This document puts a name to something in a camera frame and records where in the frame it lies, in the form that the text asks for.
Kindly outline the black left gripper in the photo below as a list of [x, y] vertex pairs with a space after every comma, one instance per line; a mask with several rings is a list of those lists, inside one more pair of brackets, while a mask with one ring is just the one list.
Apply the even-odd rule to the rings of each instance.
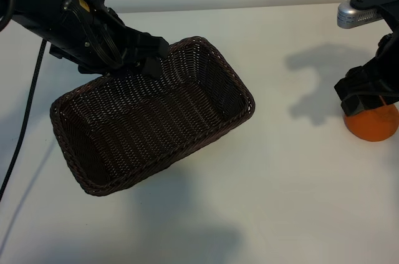
[[124, 26], [94, 0], [49, 0], [51, 43], [61, 57], [71, 59], [84, 73], [107, 74], [121, 69], [126, 48], [139, 61], [140, 74], [159, 79], [168, 42]]

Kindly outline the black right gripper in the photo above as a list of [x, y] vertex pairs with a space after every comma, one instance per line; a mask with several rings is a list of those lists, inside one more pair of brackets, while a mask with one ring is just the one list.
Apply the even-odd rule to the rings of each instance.
[[359, 97], [380, 96], [386, 105], [398, 97], [398, 32], [383, 36], [375, 56], [366, 64], [350, 69], [335, 85], [341, 108], [347, 117], [364, 111]]

